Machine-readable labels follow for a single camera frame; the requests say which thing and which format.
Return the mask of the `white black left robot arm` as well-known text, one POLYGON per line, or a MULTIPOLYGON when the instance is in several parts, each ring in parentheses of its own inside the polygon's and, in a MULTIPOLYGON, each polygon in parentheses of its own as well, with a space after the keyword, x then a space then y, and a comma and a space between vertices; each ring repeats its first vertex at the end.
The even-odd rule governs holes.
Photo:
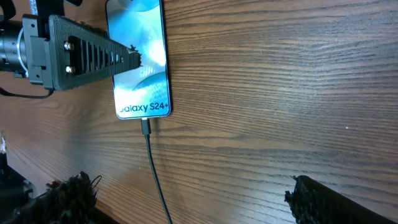
POLYGON ((65 91, 140 67, 133 46, 65 17, 63 0, 31 1, 30 8, 15 21, 14 3, 1 1, 2 71, 48 91, 65 91))

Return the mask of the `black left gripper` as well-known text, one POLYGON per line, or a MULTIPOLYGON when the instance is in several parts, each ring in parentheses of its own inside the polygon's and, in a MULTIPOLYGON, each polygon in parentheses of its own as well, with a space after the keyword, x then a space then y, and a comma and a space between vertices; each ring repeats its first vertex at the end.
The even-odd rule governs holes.
POLYGON ((64 0, 31 1, 22 27, 33 85, 65 91, 141 66, 141 54, 65 17, 64 0))

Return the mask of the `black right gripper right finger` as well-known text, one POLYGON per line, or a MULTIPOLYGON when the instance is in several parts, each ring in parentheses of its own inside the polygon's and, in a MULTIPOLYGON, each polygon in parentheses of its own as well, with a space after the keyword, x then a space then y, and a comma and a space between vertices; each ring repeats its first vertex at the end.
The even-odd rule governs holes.
POLYGON ((286 191, 297 224, 395 224, 306 175, 294 176, 293 191, 286 191))

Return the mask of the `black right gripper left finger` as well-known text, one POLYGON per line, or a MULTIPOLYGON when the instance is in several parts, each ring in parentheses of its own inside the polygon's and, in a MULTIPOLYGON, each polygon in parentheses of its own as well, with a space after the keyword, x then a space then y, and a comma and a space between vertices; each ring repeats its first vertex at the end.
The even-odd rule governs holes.
POLYGON ((101 223, 100 212, 95 208, 95 189, 102 176, 91 180, 80 172, 68 180, 47 184, 47 190, 32 197, 34 190, 18 173, 1 171, 1 223, 101 223))

